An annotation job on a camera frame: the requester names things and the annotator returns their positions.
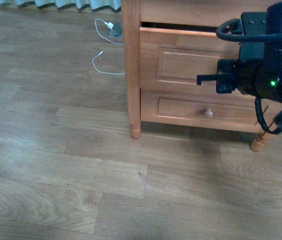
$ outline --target nightstand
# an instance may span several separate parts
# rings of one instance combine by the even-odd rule
[[[258,124],[255,98],[238,90],[217,94],[215,82],[196,85],[196,77],[215,74],[219,59],[238,58],[240,46],[218,39],[216,27],[242,12],[266,12],[275,2],[122,0],[131,136],[139,138],[146,121],[259,133],[251,149],[264,147],[273,136]],[[281,109],[263,101],[268,123]]]

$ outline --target drawer knob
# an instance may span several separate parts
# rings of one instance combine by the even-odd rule
[[[207,108],[203,111],[203,117],[205,117],[206,119],[209,119],[212,116],[213,116],[213,112],[209,108]]]

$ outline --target drawer front panel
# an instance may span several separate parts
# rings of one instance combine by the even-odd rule
[[[269,123],[282,109],[272,101],[264,101],[262,107]],[[141,120],[243,132],[261,130],[252,102],[212,102],[204,96],[146,90],[141,91]]]
[[[158,80],[195,84],[197,73],[215,73],[220,57],[215,54],[174,48],[159,48],[156,77]]]
[[[218,27],[243,12],[266,12],[278,0],[141,0],[141,21]]]
[[[223,121],[255,125],[255,109],[248,106],[223,105],[217,103],[159,98],[158,114],[203,121]]]
[[[237,59],[239,45],[214,33],[140,29],[140,88],[187,94],[215,92],[215,82],[196,85],[197,75],[217,72],[219,59]]]

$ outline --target white curtain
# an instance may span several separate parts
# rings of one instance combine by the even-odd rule
[[[21,5],[32,0],[0,0],[0,4],[17,4]],[[89,4],[92,9],[98,9],[104,6],[110,6],[117,10],[121,7],[121,0],[34,0],[35,5],[38,7],[46,4],[55,4],[58,8],[68,5],[75,4],[78,9],[84,5]]]

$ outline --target white charging cable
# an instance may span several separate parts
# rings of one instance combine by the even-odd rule
[[[99,69],[96,68],[95,64],[94,64],[94,60],[96,60],[100,55],[103,54],[103,51],[100,52],[97,56],[95,56],[92,60],[92,64],[93,64],[93,67],[101,74],[109,74],[109,75],[125,75],[125,72],[124,73],[111,73],[111,72],[105,72],[105,71],[100,71]]]
[[[97,28],[96,22],[97,22],[98,20],[101,21],[101,22],[103,22],[109,29],[112,29],[113,26],[114,26],[114,24],[111,23],[111,22],[103,21],[102,19],[99,19],[99,18],[96,18],[96,19],[95,19],[95,21],[94,21],[95,29],[96,29],[97,34],[99,34],[99,36],[100,36],[101,38],[103,38],[103,39],[105,39],[105,40],[107,40],[107,41],[109,41],[110,43],[115,44],[115,45],[124,45],[124,44],[122,44],[122,43],[113,42],[113,41],[111,41],[110,39],[107,39],[106,37],[102,36],[102,35],[99,33],[99,30],[98,30],[98,28]]]

